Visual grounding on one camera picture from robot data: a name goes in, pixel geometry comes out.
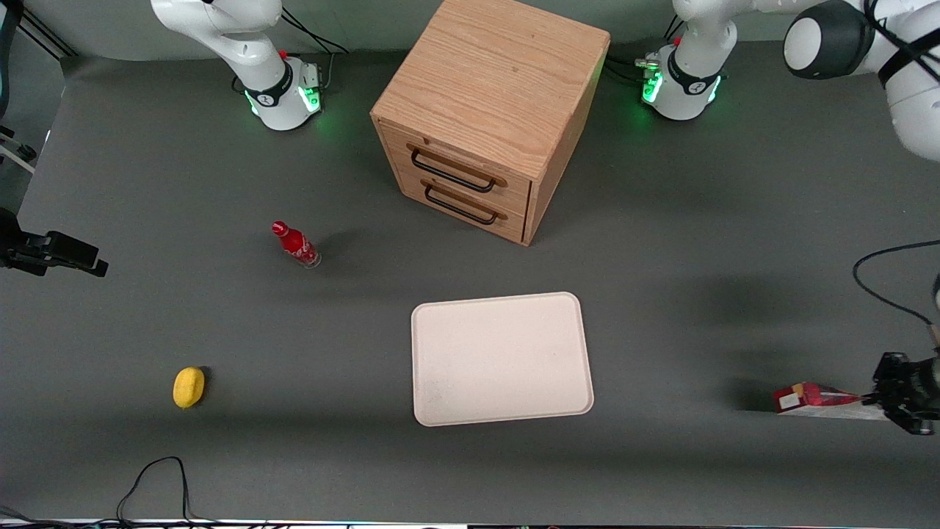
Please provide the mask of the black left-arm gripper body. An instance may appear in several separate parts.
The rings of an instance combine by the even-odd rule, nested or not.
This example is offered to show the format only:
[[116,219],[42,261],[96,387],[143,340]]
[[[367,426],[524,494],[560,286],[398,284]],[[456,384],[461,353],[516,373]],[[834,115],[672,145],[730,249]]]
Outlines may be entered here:
[[905,408],[928,420],[928,434],[936,434],[939,415],[938,358],[908,359],[906,381],[884,387],[884,408]]

